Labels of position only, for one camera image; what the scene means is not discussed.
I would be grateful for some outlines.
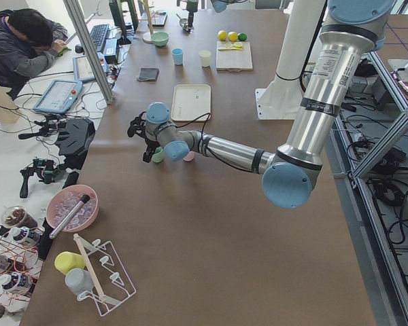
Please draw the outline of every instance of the black mount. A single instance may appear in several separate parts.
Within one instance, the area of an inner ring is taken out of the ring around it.
[[[29,177],[33,176],[35,173],[39,178],[39,182],[44,182],[46,185],[48,185],[51,182],[54,182],[56,177],[64,169],[64,166],[55,167],[53,160],[34,158],[32,166],[28,166],[20,170],[22,175],[20,198],[27,198],[27,195],[29,195]]]
[[[160,144],[157,141],[152,141],[148,139],[145,133],[145,122],[146,121],[142,118],[144,113],[145,112],[142,112],[134,120],[130,121],[130,127],[127,130],[127,136],[131,138],[136,134],[137,136],[145,139],[145,144],[147,144],[147,149],[145,150],[145,153],[143,153],[142,160],[144,162],[150,163],[151,158],[154,152],[156,151],[156,148],[159,147]]]

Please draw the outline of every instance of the yellow cup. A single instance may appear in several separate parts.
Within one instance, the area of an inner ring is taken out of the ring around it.
[[[64,275],[67,275],[73,268],[83,269],[85,266],[82,255],[78,253],[70,253],[69,251],[63,251],[59,253],[54,260],[54,267]]]

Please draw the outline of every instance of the computer monitor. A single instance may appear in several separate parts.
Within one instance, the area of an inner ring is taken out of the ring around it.
[[[129,8],[129,13],[131,16],[131,26],[128,26],[124,20],[124,12],[122,11],[122,3],[127,2]],[[115,26],[121,29],[121,38],[119,38],[118,43],[120,45],[130,44],[133,39],[133,35],[137,30],[139,25],[139,19],[137,17],[135,2],[133,0],[109,0],[109,8],[112,13],[112,18],[114,19]]]

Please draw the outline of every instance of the pink bowl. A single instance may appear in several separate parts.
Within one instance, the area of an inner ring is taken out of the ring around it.
[[[60,192],[58,192],[48,204],[47,223],[52,228],[56,228],[56,226],[60,223],[61,219],[56,218],[56,215],[58,213],[57,210],[59,206],[64,205],[65,198],[67,196],[70,196],[70,193],[72,194],[72,198],[77,198],[77,200],[80,199],[81,193],[86,194],[90,197],[90,200],[88,201],[88,203],[91,202],[91,200],[95,200],[95,209],[88,219],[83,221],[81,224],[78,224],[78,226],[76,227],[71,228],[69,227],[69,225],[67,225],[63,229],[64,232],[78,232],[90,226],[93,223],[93,221],[97,218],[98,211],[99,211],[99,202],[98,202],[97,193],[94,191],[93,188],[87,185],[70,185],[69,187],[66,187],[65,189],[62,189]]]

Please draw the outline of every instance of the metal frame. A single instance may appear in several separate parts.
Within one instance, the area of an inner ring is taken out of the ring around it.
[[[348,135],[345,131],[345,126],[343,122],[337,118],[335,120],[337,125],[337,130],[340,134],[341,140],[345,146],[348,146],[352,140],[349,139]],[[354,171],[357,168],[357,162],[350,160],[351,170]],[[396,259],[388,246],[388,241],[386,238],[386,234],[382,228],[380,216],[378,216],[375,205],[371,198],[371,193],[368,188],[368,185],[361,177],[354,177],[354,181],[352,186],[355,188],[357,187],[360,190],[360,194],[362,196],[364,205],[366,207],[367,213],[369,214],[369,220],[371,222],[377,243],[381,250],[382,257],[388,269],[388,274],[392,280],[394,289],[396,294],[398,295],[401,307],[403,312],[405,313],[405,318],[408,322],[408,292],[406,290],[407,286],[405,281],[402,279],[401,272],[396,262]]]
[[[86,56],[88,57],[89,65],[94,73],[95,80],[97,81],[101,93],[103,93],[104,99],[107,104],[113,103],[115,100],[114,95],[112,94],[112,90],[110,88],[109,83],[107,82],[107,78],[104,74],[103,69],[101,68],[99,58],[97,53],[95,52],[94,43],[90,38],[88,28],[86,27],[86,23],[84,20],[84,16],[82,13],[82,9],[80,8],[80,4],[78,0],[64,0],[63,3],[67,8],[68,15],[73,22],[75,27],[75,32],[79,37],[80,42],[85,49]]]
[[[396,142],[406,133],[408,130],[408,100],[403,96],[397,84],[392,79],[387,68],[375,52],[368,54],[369,59],[377,69],[377,72],[385,84],[385,87],[390,92],[394,102],[398,106],[401,114],[396,118],[394,123],[387,129],[384,136],[376,142],[375,146],[369,151],[363,159],[359,162],[350,160],[352,176],[354,178],[353,187],[357,187],[360,190],[360,194],[363,198],[364,205],[369,214],[375,237],[377,239],[379,248],[381,250],[382,257],[386,263],[390,278],[396,290],[396,294],[400,300],[405,318],[408,322],[408,284],[401,276],[401,268],[399,262],[396,260],[392,249],[389,247],[386,234],[382,227],[381,218],[378,215],[375,205],[371,198],[371,193],[365,178],[371,169],[376,165],[383,156],[396,144]],[[351,143],[348,135],[345,131],[343,122],[337,118],[335,120],[339,130],[339,134],[345,146]]]

